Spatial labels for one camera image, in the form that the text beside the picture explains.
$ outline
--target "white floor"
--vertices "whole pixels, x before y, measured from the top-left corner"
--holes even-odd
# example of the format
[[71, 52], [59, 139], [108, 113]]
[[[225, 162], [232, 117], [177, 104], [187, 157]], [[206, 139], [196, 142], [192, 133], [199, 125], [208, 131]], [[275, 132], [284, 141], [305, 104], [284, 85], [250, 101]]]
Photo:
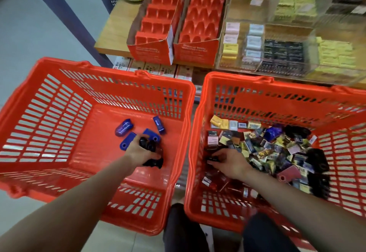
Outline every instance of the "white floor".
[[[66, 0], [96, 39], [108, 18], [101, 0]], [[44, 56], [68, 60], [94, 58], [76, 40], [42, 0], [0, 0], [0, 108]], [[0, 235], [43, 205], [23, 197], [10, 199], [0, 191]], [[99, 222], [83, 251], [163, 251], [162, 234], [142, 234]]]

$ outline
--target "basket bottom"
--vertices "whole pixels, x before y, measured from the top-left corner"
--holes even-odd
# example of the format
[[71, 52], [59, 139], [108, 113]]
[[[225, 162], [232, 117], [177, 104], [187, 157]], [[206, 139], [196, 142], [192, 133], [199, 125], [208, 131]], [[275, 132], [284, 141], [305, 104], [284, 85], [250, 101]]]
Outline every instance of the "basket bottom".
[[[91, 173], [100, 171], [125, 153], [119, 148], [125, 136], [115, 136], [116, 127], [125, 119], [130, 118], [134, 124], [132, 129], [134, 133], [142, 133], [146, 128], [157, 132], [153, 117], [153, 114], [142, 111], [131, 111], [101, 104], [94, 106], [69, 167]], [[127, 182], [157, 189], [167, 188], [183, 122], [163, 116], [160, 118], [167, 132], [161, 137], [161, 147], [164, 151], [163, 167], [160, 170], [157, 167], [138, 167], [131, 176], [126, 178]]]

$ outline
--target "person's leg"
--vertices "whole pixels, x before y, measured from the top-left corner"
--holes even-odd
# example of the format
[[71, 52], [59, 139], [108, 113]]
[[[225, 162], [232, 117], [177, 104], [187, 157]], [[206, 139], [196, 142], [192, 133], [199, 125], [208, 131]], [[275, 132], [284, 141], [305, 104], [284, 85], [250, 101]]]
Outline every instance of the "person's leg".
[[183, 204], [171, 206], [163, 241], [165, 252], [209, 252], [206, 236], [197, 222], [184, 212]]
[[295, 244], [264, 213], [252, 216], [243, 231], [245, 252], [299, 252]]

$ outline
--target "red shopping basket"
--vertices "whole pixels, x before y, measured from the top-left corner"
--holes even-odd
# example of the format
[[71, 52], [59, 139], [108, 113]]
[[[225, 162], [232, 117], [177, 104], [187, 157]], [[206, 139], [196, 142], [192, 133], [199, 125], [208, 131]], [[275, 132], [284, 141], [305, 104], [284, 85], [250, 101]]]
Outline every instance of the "red shopping basket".
[[311, 247], [284, 217], [270, 206], [245, 198], [207, 191], [201, 183], [203, 148], [213, 114], [244, 122], [258, 120], [308, 127], [318, 136], [330, 165], [329, 201], [359, 216], [366, 216], [366, 91], [347, 87], [318, 87], [211, 72], [206, 75], [196, 110], [189, 149], [185, 212], [194, 221], [240, 232], [256, 211], [265, 211], [283, 230]]
[[195, 88], [191, 82], [43, 58], [0, 112], [0, 188], [13, 198], [50, 202], [124, 152], [116, 127], [162, 137], [161, 170], [139, 167], [124, 180], [102, 220], [148, 235], [160, 233], [188, 145]]

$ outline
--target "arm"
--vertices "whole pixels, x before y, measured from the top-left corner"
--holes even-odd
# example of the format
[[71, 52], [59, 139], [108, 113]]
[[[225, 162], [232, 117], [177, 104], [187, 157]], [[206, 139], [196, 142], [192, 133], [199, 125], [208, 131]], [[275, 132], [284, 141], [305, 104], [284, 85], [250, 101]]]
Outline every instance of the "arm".
[[211, 165], [258, 191], [318, 251], [364, 251], [366, 221], [362, 217], [255, 170], [234, 149], [222, 149], [213, 155], [223, 162], [209, 162]]
[[0, 237], [0, 251], [80, 251], [122, 180], [148, 159], [161, 158], [141, 148], [140, 137], [123, 157], [19, 221]]

